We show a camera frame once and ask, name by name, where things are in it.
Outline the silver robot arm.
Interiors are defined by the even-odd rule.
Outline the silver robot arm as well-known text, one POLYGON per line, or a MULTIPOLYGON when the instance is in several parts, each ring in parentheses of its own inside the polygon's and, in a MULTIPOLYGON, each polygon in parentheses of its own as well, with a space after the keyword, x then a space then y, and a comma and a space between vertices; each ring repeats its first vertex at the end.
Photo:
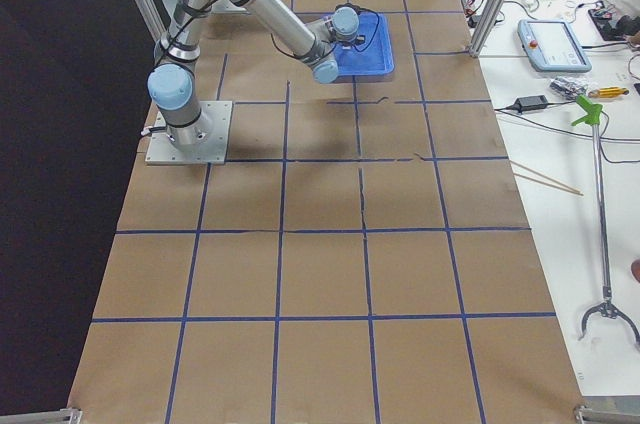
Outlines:
POLYGON ((328 84, 339 76, 333 49, 357 41, 359 14, 357 6, 345 3, 305 23, 282 0, 177 0, 171 23, 156 43, 147 80, 150 97, 165 121, 166 141, 175 149, 198 148, 213 131, 195 85, 199 42, 208 18, 226 27, 249 20, 260 23, 277 50, 308 66, 316 82, 328 84))

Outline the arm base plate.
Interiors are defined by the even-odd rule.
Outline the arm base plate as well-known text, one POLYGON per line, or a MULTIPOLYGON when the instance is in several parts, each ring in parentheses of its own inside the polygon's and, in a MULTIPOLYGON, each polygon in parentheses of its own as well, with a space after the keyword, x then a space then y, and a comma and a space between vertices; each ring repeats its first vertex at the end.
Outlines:
POLYGON ((200 101, 199 119, 188 127, 169 126, 160 111, 146 151, 148 165, 223 165, 228 150, 232 101, 200 101))

